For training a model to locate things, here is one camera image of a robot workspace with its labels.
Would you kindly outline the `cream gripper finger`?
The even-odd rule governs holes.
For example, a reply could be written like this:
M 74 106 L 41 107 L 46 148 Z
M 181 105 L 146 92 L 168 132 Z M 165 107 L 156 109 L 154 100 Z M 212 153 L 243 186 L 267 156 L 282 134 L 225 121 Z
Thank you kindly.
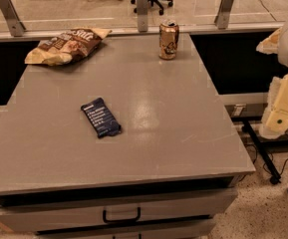
M 288 74 L 274 77 L 269 87 L 267 107 L 261 119 L 259 133 L 267 139 L 276 139 L 288 129 Z
M 275 30 L 271 35 L 257 45 L 256 51 L 267 55 L 277 54 L 280 33 L 281 28 Z

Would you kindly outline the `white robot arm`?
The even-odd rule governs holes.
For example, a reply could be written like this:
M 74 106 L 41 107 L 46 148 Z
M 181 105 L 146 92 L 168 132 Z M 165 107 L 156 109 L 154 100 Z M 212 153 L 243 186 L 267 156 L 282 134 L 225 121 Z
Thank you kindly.
M 288 20 L 261 41 L 256 50 L 263 54 L 276 54 L 278 62 L 288 68 Z M 264 110 L 259 133 L 267 139 L 276 139 L 288 130 L 288 73 L 274 77 L 269 86 L 267 107 Z

